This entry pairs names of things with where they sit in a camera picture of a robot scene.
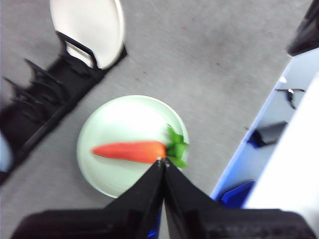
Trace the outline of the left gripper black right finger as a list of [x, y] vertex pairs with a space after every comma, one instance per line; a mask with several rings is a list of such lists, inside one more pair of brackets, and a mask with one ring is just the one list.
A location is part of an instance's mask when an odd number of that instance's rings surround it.
[[192, 184], [170, 161], [165, 163], [164, 202], [174, 239], [314, 239], [297, 213], [220, 205]]

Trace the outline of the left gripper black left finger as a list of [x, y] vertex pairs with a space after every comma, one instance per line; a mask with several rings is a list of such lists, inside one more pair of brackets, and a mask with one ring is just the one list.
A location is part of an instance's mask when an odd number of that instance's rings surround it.
[[163, 201], [164, 162], [156, 161], [126, 192], [99, 209], [48, 210], [25, 217], [13, 239], [145, 239]]

